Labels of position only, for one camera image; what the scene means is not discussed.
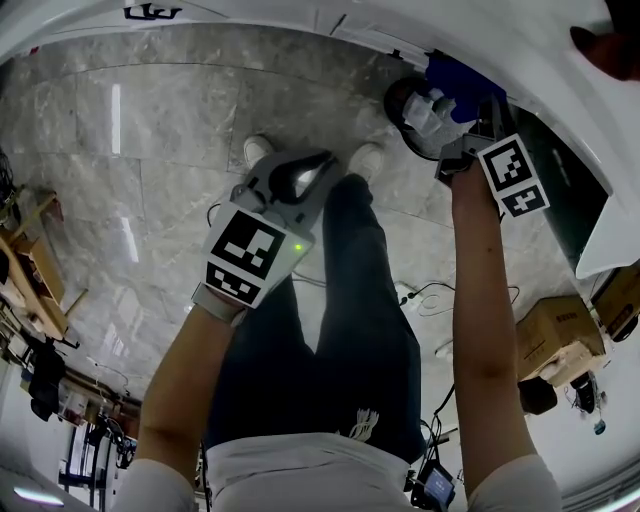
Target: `marble floor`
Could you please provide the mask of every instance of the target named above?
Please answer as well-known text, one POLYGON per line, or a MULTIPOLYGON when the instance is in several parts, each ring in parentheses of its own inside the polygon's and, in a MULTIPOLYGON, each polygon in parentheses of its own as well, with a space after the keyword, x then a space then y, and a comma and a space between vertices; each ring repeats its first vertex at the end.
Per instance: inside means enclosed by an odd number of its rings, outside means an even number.
MULTIPOLYGON (((323 146, 343 162, 365 141, 382 144, 385 170, 371 189, 394 279, 454 284, 450 193, 381 104, 412 72, 342 41, 233 25, 76 39, 6 64, 0 145, 16 184, 58 193, 64 221, 45 215, 43 233, 68 293, 89 290, 71 319, 69 338, 81 345, 67 363, 143 397, 199 281, 207 209, 242 181, 253 133, 280 148, 323 146)), ((518 317, 541 297, 588 293, 542 215, 505 220, 503 235, 518 317)), ((323 278, 321 237, 298 270, 323 278)), ((297 282, 296 291, 313 346, 324 290, 297 282)), ((425 414, 451 384, 434 352, 451 339, 452 294, 433 293, 407 311, 423 348, 425 414)))

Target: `forearm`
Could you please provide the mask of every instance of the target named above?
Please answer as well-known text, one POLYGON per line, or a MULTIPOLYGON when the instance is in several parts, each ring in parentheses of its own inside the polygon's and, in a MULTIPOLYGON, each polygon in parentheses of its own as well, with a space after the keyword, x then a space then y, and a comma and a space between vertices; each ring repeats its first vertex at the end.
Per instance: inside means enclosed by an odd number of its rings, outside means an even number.
MULTIPOLYGON (((484 176, 453 181, 456 241, 454 360, 465 372, 516 378, 516 337, 500 219, 484 176)), ((473 172, 482 173, 479 165, 473 172)))
POLYGON ((195 305, 145 395, 137 458, 193 472, 233 329, 195 305))
POLYGON ((500 220, 482 168, 453 179, 453 368, 467 496, 493 471, 535 453, 520 406, 516 335, 500 220))

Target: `cardboard box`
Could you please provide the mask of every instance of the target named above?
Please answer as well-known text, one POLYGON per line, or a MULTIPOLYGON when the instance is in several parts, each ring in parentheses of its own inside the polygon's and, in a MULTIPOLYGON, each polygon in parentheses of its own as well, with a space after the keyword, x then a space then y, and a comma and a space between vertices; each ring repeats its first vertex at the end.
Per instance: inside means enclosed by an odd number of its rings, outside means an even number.
POLYGON ((57 305, 60 305, 64 296, 64 285, 42 239, 19 240, 14 250, 19 257, 24 256, 29 259, 32 273, 37 272, 40 282, 32 283, 36 293, 41 297, 50 297, 57 305))
POLYGON ((538 301, 518 323, 516 334, 519 380, 556 363, 555 375, 547 380, 561 387, 604 359, 602 336, 578 295, 538 301))
POLYGON ((614 270, 591 302, 607 332, 615 338, 640 312, 640 266, 614 270))

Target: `gray marble tile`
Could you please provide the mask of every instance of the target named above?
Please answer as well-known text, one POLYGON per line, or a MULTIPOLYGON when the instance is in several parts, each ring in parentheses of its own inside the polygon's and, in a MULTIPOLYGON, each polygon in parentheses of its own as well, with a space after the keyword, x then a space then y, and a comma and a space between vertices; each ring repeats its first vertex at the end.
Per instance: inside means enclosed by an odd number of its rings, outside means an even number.
POLYGON ((100 155, 10 155, 15 183, 54 190, 63 215, 101 222, 142 217, 140 162, 100 155))
POLYGON ((433 222, 383 208, 374 208, 387 237, 394 281, 421 287, 446 281, 455 270, 453 230, 433 222))
POLYGON ((151 233, 174 240, 203 242, 209 207, 227 200, 242 177, 224 171, 168 162, 142 161, 142 192, 151 233))
POLYGON ((273 71, 318 81, 324 38, 294 30, 253 25, 200 24, 190 27, 187 59, 273 71))
POLYGON ((98 34, 43 45, 16 58, 12 72, 30 85, 83 71, 153 63, 188 62, 190 25, 98 34))
POLYGON ((35 97, 33 88, 17 90, 0 98, 0 145, 5 152, 35 150, 35 97))
POLYGON ((181 295, 168 290, 161 290, 160 296, 167 319, 176 325, 182 325, 193 307, 191 295, 181 295))
POLYGON ((229 152, 230 171, 247 172, 243 143, 255 133, 266 135, 276 149, 327 148, 345 168, 361 144, 377 142, 384 147, 386 160, 385 171, 372 182, 376 201, 418 213, 433 181, 432 173, 425 169, 425 161, 404 145, 379 102, 298 78, 257 71, 245 71, 243 76, 229 152), (413 187, 409 186, 412 178, 417 181, 413 187))
POLYGON ((43 222, 64 277, 86 282, 89 269, 100 267, 100 244, 94 224, 74 217, 61 221, 50 215, 45 215, 43 222))
POLYGON ((321 54, 321 83, 380 101, 392 83, 416 74, 405 62, 340 39, 324 38, 316 51, 321 54))
POLYGON ((41 186, 43 185, 43 162, 39 153, 11 153, 7 158, 13 170, 14 185, 41 186))
POLYGON ((141 281, 134 282, 119 277, 109 277, 118 289, 129 294, 130 302, 134 304, 136 308, 140 308, 146 316, 155 317, 165 322, 169 321, 162 298, 163 290, 161 288, 141 281))
POLYGON ((0 66, 0 97, 24 93, 40 81, 33 57, 14 57, 0 66))
POLYGON ((124 156, 224 169, 238 87, 236 71, 209 66, 158 64, 83 73, 77 95, 80 147, 117 153, 115 134, 124 156), (112 105, 118 96, 119 105, 112 105), (118 118, 113 108, 119 110, 119 126, 112 122, 118 118))
POLYGON ((134 282, 147 275, 151 260, 144 246, 147 227, 143 218, 106 219, 92 227, 98 244, 95 252, 105 271, 134 282))
POLYGON ((139 160, 69 155, 68 167, 56 169, 50 183, 67 215, 94 222, 144 215, 139 160))
MULTIPOLYGON (((369 183, 374 204, 422 217, 425 198, 431 196, 436 184, 436 163, 412 153, 396 133, 388 137, 383 147, 386 153, 384 168, 369 183)), ((437 216, 424 218, 434 222, 441 220, 437 216)))
POLYGON ((443 185, 441 182, 434 179, 433 186, 422 204, 422 208, 418 212, 418 216, 423 219, 430 220, 431 222, 452 228, 453 218, 451 217, 451 190, 446 185, 443 185))
MULTIPOLYGON (((502 231, 502 244, 510 249, 516 249, 518 251, 526 251, 534 241, 541 236, 541 230, 545 227, 547 221, 543 212, 536 212, 530 215, 525 215, 524 218, 516 218, 505 216, 502 219, 501 231, 502 231)), ((550 239, 547 242, 547 247, 555 249, 558 247, 555 239, 550 239)))
MULTIPOLYGON (((439 291, 432 288, 430 294, 435 294, 439 291)), ((427 363, 439 361, 435 357, 436 350, 453 339, 453 311, 445 311, 442 314, 431 317, 425 316, 429 312, 424 308, 420 308, 417 311, 407 311, 406 308, 403 308, 403 311, 420 344, 422 361, 427 363)))
POLYGON ((154 288, 108 277, 93 279, 87 297, 71 319, 81 347, 69 353, 69 363, 73 367, 80 365, 116 391, 126 387, 141 398, 179 328, 158 316, 157 308, 162 311, 154 288), (100 366, 92 370, 86 361, 100 366), (119 381, 111 373, 124 373, 128 381, 122 377, 119 381))
POLYGON ((42 82, 35 86, 35 147, 41 152, 75 153, 76 77, 42 82))
POLYGON ((178 296, 189 296, 203 270, 202 240, 184 242, 150 234, 143 242, 144 280, 178 296))

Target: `ceiling light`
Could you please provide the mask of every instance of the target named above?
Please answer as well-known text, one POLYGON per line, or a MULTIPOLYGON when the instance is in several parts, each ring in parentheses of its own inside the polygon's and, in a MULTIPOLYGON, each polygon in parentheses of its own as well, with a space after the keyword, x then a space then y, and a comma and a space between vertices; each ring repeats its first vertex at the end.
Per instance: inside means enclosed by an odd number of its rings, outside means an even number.
POLYGON ((64 507, 64 503, 60 498, 57 498, 53 494, 46 494, 38 491, 30 491, 23 489, 22 487, 14 487, 15 493, 22 499, 33 501, 35 503, 42 503, 44 505, 52 505, 54 507, 64 507))

